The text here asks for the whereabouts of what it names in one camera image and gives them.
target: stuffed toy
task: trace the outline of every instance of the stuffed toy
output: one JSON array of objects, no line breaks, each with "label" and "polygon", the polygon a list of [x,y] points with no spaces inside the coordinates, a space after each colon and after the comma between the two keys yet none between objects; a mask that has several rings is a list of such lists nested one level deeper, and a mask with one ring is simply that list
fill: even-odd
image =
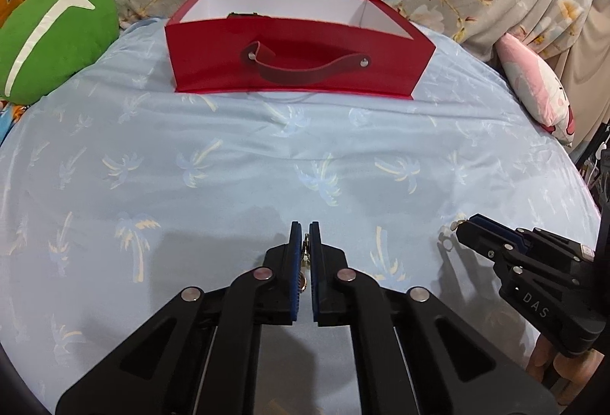
[{"label": "stuffed toy", "polygon": [[37,102],[117,38],[114,0],[25,0],[0,28],[0,99]]}]

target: pillowcase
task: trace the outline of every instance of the pillowcase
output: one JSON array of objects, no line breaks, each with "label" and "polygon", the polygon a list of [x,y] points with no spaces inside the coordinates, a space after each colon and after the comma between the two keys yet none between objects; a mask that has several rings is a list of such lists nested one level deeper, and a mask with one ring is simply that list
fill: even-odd
[{"label": "pillowcase", "polygon": [[114,0],[25,0],[0,28],[0,99],[37,102],[117,38]]},{"label": "pillowcase", "polygon": [[562,145],[570,145],[574,116],[554,71],[509,33],[496,42],[495,48],[510,86],[531,116]]}]

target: red paper bag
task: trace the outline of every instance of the red paper bag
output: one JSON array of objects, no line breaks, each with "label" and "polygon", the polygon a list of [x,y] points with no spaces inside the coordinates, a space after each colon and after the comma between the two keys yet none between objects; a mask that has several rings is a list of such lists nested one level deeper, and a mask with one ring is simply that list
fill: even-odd
[{"label": "red paper bag", "polygon": [[188,0],[165,27],[176,91],[411,98],[434,44],[381,0]]}]

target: human hand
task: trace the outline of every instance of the human hand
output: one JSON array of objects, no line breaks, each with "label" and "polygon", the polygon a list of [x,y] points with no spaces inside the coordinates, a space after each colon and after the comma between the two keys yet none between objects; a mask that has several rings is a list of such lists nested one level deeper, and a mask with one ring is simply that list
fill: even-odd
[{"label": "human hand", "polygon": [[557,373],[570,381],[566,388],[557,395],[559,405],[569,405],[596,373],[604,356],[595,350],[589,350],[578,358],[566,358],[553,347],[547,338],[540,335],[536,347],[530,356],[527,372],[538,382],[542,382],[546,367],[553,362]]}]

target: bed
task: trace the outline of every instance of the bed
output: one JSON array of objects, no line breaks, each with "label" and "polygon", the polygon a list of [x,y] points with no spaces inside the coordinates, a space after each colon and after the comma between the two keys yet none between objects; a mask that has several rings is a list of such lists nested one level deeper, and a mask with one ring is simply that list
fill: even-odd
[{"label": "bed", "polygon": [[[589,246],[599,215],[565,150],[450,38],[413,101],[174,93],[164,21],[130,27],[0,149],[0,341],[53,413],[185,286],[228,285],[319,220],[385,287],[425,286],[518,363],[536,332],[449,226],[477,212]],[[263,330],[255,413],[359,413],[345,329]]]}]

